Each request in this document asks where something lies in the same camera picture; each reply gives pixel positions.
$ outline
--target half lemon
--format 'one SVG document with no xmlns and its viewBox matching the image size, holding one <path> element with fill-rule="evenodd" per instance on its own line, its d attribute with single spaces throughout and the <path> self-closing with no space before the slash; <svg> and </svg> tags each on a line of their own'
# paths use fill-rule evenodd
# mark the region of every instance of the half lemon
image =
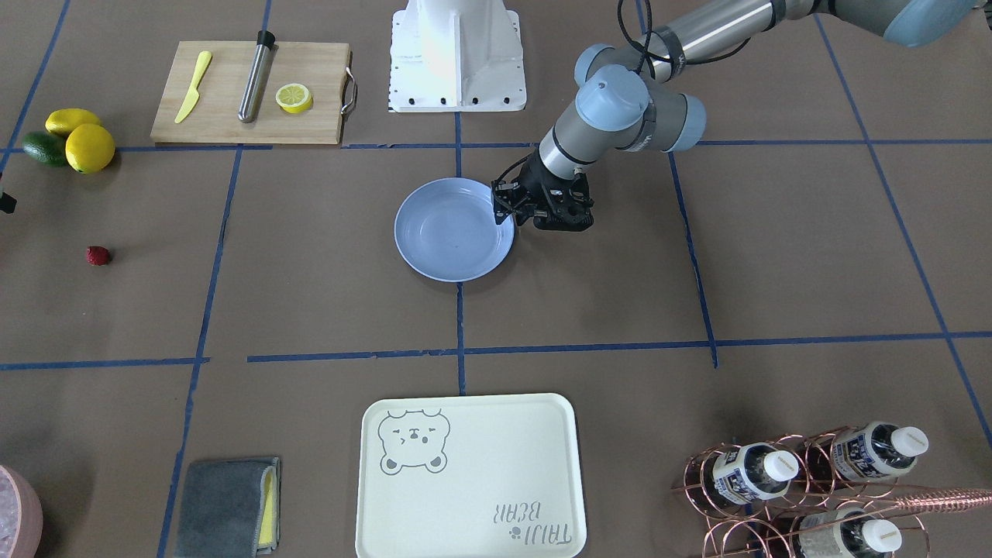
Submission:
<svg viewBox="0 0 992 558">
<path fill-rule="evenodd" d="M 313 96 L 302 83 L 287 83 L 276 91 L 276 102 L 290 114 L 298 114 L 313 106 Z"/>
</svg>

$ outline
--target white tray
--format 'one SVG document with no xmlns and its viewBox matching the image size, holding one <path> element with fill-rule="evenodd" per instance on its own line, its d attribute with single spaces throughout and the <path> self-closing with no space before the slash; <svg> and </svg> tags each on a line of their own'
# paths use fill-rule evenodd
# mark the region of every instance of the white tray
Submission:
<svg viewBox="0 0 992 558">
<path fill-rule="evenodd" d="M 359 558 L 571 558 L 585 537 L 564 397 L 384 399 L 365 411 Z"/>
</svg>

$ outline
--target blue plate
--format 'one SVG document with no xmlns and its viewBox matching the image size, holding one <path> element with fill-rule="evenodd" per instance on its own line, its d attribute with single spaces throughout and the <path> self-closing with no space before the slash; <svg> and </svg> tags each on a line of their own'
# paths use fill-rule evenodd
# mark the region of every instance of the blue plate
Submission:
<svg viewBox="0 0 992 558">
<path fill-rule="evenodd" d="M 400 255 L 437 281 L 471 281 L 503 261 L 513 244 L 511 218 L 496 224 L 489 187 L 461 178 L 414 190 L 396 213 Z"/>
</svg>

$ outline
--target cutting board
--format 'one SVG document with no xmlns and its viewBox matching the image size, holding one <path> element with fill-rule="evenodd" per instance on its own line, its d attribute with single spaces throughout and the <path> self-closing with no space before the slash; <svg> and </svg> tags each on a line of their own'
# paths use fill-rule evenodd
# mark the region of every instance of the cutting board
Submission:
<svg viewBox="0 0 992 558">
<path fill-rule="evenodd" d="M 213 53 L 213 60 L 197 88 L 196 107 L 177 124 L 176 114 L 186 98 L 200 51 Z M 152 125 L 152 139 L 180 143 L 339 143 L 344 69 L 350 54 L 350 47 L 340 43 L 277 42 L 258 118 L 245 124 L 238 120 L 238 108 L 255 59 L 255 42 L 180 42 Z M 310 110 L 289 114 L 276 104 L 279 87 L 293 82 L 310 89 Z"/>
</svg>

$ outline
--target bottle label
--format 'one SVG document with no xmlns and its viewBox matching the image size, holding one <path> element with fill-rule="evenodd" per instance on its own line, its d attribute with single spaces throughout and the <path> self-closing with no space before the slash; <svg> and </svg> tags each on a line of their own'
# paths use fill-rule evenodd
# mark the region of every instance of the bottle label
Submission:
<svg viewBox="0 0 992 558">
<path fill-rule="evenodd" d="M 906 473 L 909 469 L 890 467 L 871 444 L 871 433 L 878 423 L 841 434 L 833 443 L 832 461 L 837 472 L 849 481 L 877 481 Z"/>
<path fill-rule="evenodd" d="M 746 505 L 752 501 L 772 499 L 781 495 L 770 493 L 756 487 L 744 472 L 744 456 L 748 447 L 741 450 L 729 451 L 716 458 L 713 463 L 713 485 L 721 496 L 738 505 Z"/>
<path fill-rule="evenodd" d="M 803 556 L 806 558 L 855 558 L 844 546 L 843 539 L 840 538 L 839 523 L 817 530 L 809 529 L 858 513 L 863 513 L 863 510 L 847 507 L 804 517 L 803 521 L 800 522 L 799 534 L 796 535 L 799 538 Z"/>
</svg>

